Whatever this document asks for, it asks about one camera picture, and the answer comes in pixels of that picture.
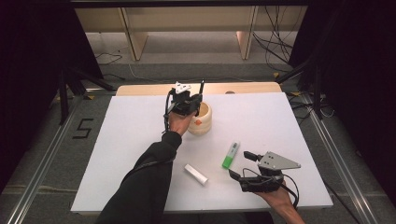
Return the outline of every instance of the beige cylindrical container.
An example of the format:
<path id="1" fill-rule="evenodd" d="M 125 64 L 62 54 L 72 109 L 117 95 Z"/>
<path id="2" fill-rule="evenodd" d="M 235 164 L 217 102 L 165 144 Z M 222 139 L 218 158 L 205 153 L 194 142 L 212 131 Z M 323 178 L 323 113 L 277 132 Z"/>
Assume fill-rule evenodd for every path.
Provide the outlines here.
<path id="1" fill-rule="evenodd" d="M 192 117 L 189 132 L 193 134 L 204 134 L 212 127 L 212 108 L 209 104 L 201 102 L 198 117 Z"/>

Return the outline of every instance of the orange sticker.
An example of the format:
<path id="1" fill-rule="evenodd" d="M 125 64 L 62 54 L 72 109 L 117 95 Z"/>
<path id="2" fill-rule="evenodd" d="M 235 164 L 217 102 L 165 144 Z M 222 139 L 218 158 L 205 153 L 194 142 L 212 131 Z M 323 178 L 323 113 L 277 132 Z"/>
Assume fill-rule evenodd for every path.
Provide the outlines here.
<path id="1" fill-rule="evenodd" d="M 201 122 L 201 120 L 200 120 L 200 119 L 196 120 L 194 123 L 195 123 L 196 125 L 200 125 L 200 124 L 202 124 L 202 122 Z"/>

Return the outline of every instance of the white tabletop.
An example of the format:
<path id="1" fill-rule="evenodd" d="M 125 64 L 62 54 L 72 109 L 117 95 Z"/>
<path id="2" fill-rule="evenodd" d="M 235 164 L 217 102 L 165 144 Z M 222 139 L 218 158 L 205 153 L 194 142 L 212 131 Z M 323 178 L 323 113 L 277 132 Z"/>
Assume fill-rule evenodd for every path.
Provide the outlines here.
<path id="1" fill-rule="evenodd" d="M 165 99 L 163 95 L 112 98 L 72 212 L 100 213 L 140 155 L 151 143 L 161 140 Z M 300 169 L 283 171 L 298 185 L 300 208 L 332 206 L 283 92 L 206 94 L 204 102 L 213 110 L 212 129 L 201 136 L 183 135 L 165 212 L 254 211 L 269 207 L 253 193 L 242 192 L 239 183 L 221 167 L 233 140 L 240 141 L 241 146 L 230 169 L 239 174 L 243 168 L 259 172 L 257 162 L 245 159 L 243 151 L 261 155 L 273 151 L 302 165 Z M 208 177 L 205 186 L 184 171 L 187 163 Z M 285 179 L 295 191 L 292 182 Z"/>

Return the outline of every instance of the person's right arm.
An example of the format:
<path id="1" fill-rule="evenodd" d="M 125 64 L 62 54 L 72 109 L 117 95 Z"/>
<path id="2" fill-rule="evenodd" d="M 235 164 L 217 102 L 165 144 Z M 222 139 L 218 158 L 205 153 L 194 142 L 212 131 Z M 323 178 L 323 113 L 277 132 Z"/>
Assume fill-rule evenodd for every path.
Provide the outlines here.
<path id="1" fill-rule="evenodd" d="M 255 192 L 255 194 L 262 197 L 268 204 L 289 224 L 301 224 L 305 223 L 300 217 L 300 214 L 294 209 L 291 203 L 289 193 L 279 188 L 273 192 Z"/>

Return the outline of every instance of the black sleeve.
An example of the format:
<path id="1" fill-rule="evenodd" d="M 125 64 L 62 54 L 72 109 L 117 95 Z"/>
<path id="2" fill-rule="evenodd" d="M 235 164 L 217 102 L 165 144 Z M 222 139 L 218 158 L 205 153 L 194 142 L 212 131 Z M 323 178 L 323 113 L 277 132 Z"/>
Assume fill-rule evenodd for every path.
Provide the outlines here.
<path id="1" fill-rule="evenodd" d="M 181 145 L 178 133 L 167 132 L 136 162 L 134 169 L 153 161 L 170 161 L 129 172 L 95 223 L 159 223 L 172 177 L 171 160 Z"/>

